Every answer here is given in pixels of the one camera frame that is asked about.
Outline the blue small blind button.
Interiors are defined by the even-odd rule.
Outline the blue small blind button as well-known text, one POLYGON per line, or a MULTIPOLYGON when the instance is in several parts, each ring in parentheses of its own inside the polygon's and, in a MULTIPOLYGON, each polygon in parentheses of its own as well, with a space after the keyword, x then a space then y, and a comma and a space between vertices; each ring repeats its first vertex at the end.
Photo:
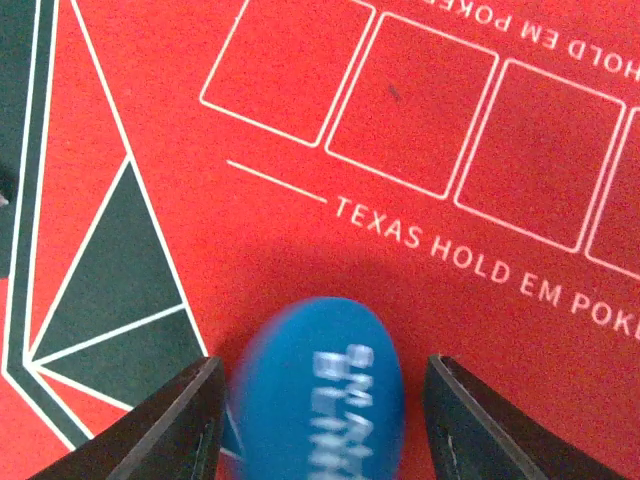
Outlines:
POLYGON ((405 389, 389 333, 364 305, 315 297, 249 344, 231 391, 236 479, 392 479, 405 389))

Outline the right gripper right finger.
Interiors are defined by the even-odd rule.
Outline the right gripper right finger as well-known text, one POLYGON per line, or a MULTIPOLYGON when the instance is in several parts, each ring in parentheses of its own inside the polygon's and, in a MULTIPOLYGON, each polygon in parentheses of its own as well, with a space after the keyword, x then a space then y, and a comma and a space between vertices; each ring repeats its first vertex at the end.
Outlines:
POLYGON ((620 479, 453 358, 431 355, 423 409, 438 479, 620 479))

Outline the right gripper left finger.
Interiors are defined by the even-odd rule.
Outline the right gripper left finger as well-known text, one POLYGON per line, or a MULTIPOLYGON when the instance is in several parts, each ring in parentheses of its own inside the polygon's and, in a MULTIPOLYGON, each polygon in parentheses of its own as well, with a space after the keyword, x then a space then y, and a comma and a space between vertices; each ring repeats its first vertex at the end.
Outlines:
POLYGON ((218 357, 181 371, 111 427, 35 479, 214 479, 224 428, 218 357))

